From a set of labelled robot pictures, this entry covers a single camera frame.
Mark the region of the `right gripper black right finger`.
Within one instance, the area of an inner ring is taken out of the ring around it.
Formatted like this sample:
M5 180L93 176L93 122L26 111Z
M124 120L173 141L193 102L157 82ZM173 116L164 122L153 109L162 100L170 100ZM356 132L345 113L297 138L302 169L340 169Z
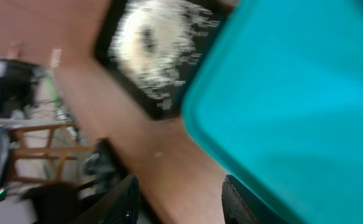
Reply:
M287 224L233 175L222 184L225 224Z

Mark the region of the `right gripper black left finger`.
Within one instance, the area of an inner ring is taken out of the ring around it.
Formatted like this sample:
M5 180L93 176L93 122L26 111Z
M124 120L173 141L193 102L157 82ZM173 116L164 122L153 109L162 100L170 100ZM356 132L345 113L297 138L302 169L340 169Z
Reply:
M130 174L72 224L136 224L139 216L139 180Z

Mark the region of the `teal serving tray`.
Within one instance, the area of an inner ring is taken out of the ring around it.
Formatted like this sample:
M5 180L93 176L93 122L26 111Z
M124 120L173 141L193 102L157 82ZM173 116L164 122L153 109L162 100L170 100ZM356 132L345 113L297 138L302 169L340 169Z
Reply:
M241 1L188 134L289 223L363 223L363 0Z

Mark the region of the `spilled rice grains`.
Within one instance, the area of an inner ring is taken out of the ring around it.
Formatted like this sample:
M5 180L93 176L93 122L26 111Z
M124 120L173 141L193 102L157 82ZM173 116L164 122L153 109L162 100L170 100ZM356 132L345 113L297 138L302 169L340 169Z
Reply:
M202 2L127 1L108 57L145 96L169 110L222 21Z

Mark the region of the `black plastic tray bin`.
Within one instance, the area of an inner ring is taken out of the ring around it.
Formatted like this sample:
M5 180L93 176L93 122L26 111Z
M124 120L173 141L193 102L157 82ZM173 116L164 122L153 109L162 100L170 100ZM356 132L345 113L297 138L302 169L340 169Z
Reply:
M93 54L152 119L173 118L228 14L221 1L113 0Z

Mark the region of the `wooden chair frame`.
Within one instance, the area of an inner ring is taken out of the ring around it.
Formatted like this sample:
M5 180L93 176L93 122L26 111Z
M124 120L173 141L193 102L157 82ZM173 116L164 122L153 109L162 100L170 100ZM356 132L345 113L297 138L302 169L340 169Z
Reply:
M75 161L77 157L74 153L92 152L93 147L82 146L77 143L69 134L67 128L73 127L72 123L46 124L40 126L24 126L19 128L11 128L9 134L15 137L18 146L12 150L12 156L9 162L8 174L6 180L14 182L23 182L27 184L51 184L62 180L63 168L66 161ZM52 146L53 137L56 130L61 130L66 136L68 146L54 147ZM48 131L47 142L43 147L29 147L24 141L25 133L36 131ZM47 160L52 164L55 177L52 180L44 180L33 177L23 177L18 174L16 162L18 160Z

